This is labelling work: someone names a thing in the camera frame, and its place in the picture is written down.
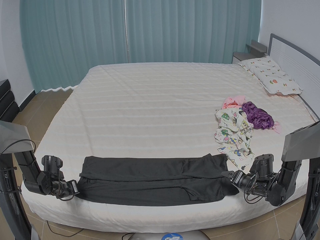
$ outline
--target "black pants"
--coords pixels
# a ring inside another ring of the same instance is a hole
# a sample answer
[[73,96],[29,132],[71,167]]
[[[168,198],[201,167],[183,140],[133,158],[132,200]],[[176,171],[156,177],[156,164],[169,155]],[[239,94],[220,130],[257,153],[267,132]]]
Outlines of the black pants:
[[224,154],[201,158],[86,157],[78,198],[131,206],[179,206],[209,203],[238,194]]

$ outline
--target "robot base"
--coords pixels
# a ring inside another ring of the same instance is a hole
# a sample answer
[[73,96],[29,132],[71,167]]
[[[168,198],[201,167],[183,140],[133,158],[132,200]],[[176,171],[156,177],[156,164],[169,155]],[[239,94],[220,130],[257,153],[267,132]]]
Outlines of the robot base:
[[134,233],[128,240],[210,240],[210,238],[200,230],[176,233],[177,236],[164,238],[165,235],[167,235],[167,233]]

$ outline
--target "floor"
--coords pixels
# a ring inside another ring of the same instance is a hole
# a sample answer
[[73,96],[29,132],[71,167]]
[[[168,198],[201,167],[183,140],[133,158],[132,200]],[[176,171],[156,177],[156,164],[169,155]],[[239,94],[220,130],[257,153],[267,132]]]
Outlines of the floor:
[[[50,122],[55,114],[61,108],[63,103],[71,94],[72,90],[43,91],[38,93],[25,109],[17,115],[14,123],[27,126],[30,137],[38,145]],[[22,173],[19,169],[15,171],[18,185],[22,183]],[[234,225],[222,226],[202,230],[212,240],[276,240],[282,238],[290,239],[294,226],[301,216],[305,197],[302,196],[284,206],[281,206],[258,218],[254,218]],[[37,214],[29,209],[26,202],[23,201],[24,208],[30,222],[35,226],[42,240],[69,239],[64,236],[53,234],[47,224]],[[72,235],[79,229],[49,222],[51,229],[59,234]],[[82,239],[101,239],[101,240],[121,240],[123,233],[100,232],[94,230],[83,230],[80,234],[72,237],[74,240]],[[14,236],[0,210],[0,236],[2,239],[14,240]],[[314,239],[320,240],[320,233]]]

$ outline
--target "blue circular logo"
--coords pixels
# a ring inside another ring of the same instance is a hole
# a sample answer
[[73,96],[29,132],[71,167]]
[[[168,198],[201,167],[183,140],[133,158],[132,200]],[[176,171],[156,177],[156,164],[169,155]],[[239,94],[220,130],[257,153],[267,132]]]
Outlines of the blue circular logo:
[[177,233],[170,233],[164,235],[161,240],[183,240],[183,237]]

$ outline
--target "bed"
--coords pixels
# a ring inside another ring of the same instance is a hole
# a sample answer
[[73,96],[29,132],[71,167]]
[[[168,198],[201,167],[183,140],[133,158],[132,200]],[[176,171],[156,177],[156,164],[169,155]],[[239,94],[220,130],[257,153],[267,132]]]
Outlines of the bed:
[[[302,94],[268,94],[237,64],[130,63],[91,68],[52,120],[35,154],[63,160],[66,180],[79,180],[87,156],[174,158],[217,154],[215,109],[230,95],[243,94],[282,125],[282,133],[255,130],[255,156],[274,154],[281,167],[285,135],[312,124],[320,115],[320,62],[293,44],[270,37],[269,55],[304,88]],[[228,161],[228,169],[236,170]],[[304,160],[292,201],[306,193]],[[22,195],[30,209],[52,222],[111,232],[184,232],[238,223],[274,209],[268,202],[249,205],[243,194],[218,202],[169,207],[94,203],[79,198]]]

